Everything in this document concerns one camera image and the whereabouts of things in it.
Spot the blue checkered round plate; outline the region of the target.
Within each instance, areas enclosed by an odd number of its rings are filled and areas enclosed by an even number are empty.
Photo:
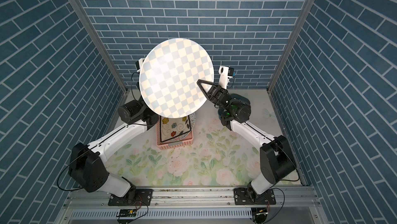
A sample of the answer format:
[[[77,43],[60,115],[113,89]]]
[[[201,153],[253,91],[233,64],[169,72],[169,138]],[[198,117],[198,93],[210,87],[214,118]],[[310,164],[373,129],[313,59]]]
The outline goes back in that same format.
[[[192,40],[174,38],[160,43],[146,56],[139,85],[143,100],[153,112],[175,119],[204,105],[207,99],[197,81],[214,79],[207,51]]]

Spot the square floral plate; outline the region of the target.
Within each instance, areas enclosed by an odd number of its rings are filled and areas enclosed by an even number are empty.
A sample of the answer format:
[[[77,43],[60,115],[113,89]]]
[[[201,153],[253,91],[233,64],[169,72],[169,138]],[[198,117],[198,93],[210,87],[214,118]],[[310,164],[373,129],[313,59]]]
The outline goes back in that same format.
[[[160,120],[160,142],[171,143],[186,138],[192,129],[189,116],[176,119],[161,117]]]

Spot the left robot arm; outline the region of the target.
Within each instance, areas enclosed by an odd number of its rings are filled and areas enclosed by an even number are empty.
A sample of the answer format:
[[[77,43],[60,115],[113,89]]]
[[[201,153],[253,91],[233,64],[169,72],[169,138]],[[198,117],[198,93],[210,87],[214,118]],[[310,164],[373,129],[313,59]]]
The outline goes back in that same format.
[[[106,192],[133,200],[135,185],[109,173],[104,164],[133,138],[155,126],[160,117],[142,99],[120,106],[118,115],[124,124],[89,144],[73,147],[68,174],[88,193]]]

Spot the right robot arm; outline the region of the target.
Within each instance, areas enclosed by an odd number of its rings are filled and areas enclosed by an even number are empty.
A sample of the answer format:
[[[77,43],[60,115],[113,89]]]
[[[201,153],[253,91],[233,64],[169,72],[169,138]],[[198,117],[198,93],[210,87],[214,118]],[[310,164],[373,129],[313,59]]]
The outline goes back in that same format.
[[[297,170],[291,146],[284,136],[273,136],[249,122],[250,101],[213,82],[198,80],[204,96],[218,108],[221,124],[249,141],[259,152],[259,175],[248,184],[248,196],[258,202],[265,192]]]

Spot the round colourful speckled plate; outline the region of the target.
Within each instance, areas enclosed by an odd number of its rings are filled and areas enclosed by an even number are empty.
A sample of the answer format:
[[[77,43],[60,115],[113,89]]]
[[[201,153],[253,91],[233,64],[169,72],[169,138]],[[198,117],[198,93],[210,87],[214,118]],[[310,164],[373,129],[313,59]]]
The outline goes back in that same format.
[[[183,140],[176,141],[176,142],[171,142],[172,145],[190,145],[192,143],[192,141],[193,141],[193,128],[194,128],[194,125],[195,125],[196,117],[195,117],[194,113],[190,114],[188,116],[190,117],[191,124],[192,124],[192,129],[191,129],[190,134],[186,138],[184,138]]]

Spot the dark green plastic bin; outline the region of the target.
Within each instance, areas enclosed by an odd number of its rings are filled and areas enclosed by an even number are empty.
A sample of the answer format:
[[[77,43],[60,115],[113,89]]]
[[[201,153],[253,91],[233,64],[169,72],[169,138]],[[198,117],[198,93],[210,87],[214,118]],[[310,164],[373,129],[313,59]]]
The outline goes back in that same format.
[[[249,105],[251,104],[250,100],[247,99],[246,97],[242,96],[242,95],[233,93],[233,94],[230,94],[230,96],[231,96],[231,98],[238,99],[238,100],[240,100],[242,102],[245,102],[245,103],[247,103]]]

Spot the pink perforated plastic basket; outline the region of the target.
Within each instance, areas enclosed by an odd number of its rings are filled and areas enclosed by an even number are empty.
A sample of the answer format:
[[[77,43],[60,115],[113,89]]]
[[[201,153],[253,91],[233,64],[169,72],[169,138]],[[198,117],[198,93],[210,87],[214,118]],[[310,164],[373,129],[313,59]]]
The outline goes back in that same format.
[[[160,117],[156,126],[157,146],[162,149],[191,145],[193,143],[193,128],[196,122],[195,114],[171,119]]]

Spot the small green circuit board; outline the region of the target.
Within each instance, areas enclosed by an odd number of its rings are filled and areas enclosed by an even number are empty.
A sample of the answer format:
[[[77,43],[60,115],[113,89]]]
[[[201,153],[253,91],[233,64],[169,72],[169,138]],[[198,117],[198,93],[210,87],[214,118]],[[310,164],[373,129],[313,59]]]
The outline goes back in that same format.
[[[117,218],[135,218],[137,214],[136,209],[121,209],[117,214]]]

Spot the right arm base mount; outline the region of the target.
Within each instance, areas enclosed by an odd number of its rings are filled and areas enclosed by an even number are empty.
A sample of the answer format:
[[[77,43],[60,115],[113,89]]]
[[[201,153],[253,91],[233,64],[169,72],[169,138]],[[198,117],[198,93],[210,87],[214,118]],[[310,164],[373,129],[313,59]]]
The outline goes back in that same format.
[[[236,205],[275,205],[276,198],[273,189],[268,189],[262,194],[257,194],[249,184],[248,187],[234,188],[234,201]]]

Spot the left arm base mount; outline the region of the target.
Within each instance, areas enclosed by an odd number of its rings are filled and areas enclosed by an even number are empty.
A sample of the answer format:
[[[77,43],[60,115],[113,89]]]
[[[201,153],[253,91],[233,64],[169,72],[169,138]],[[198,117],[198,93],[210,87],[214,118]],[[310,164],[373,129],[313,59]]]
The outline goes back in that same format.
[[[129,180],[123,177],[126,180],[131,188],[127,191],[127,193],[123,197],[118,197],[114,194],[111,194],[108,206],[133,206],[136,205],[147,205],[150,206],[153,189],[150,188],[137,188],[134,184],[132,184]]]

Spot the aluminium rail frame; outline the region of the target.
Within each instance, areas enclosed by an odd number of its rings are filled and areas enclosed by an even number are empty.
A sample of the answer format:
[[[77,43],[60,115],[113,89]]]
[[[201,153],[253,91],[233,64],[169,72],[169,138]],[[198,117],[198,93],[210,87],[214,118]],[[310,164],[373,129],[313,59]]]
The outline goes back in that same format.
[[[276,186],[275,205],[236,205],[236,186],[139,187],[153,189],[150,206],[108,206],[110,194],[71,193],[58,224],[325,224],[325,212],[310,186]],[[116,216],[136,209],[135,218]]]

